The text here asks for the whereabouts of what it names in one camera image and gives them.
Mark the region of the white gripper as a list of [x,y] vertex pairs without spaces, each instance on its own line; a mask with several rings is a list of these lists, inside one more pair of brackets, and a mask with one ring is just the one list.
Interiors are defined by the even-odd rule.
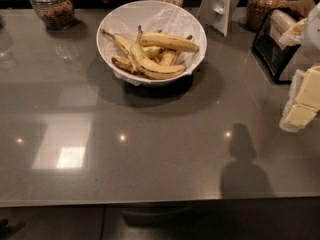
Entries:
[[[320,3],[304,18],[286,30],[279,42],[285,46],[300,45],[314,63],[320,62]],[[304,129],[320,111],[320,66],[297,70],[292,78],[289,99],[282,112],[279,127],[287,132]]]

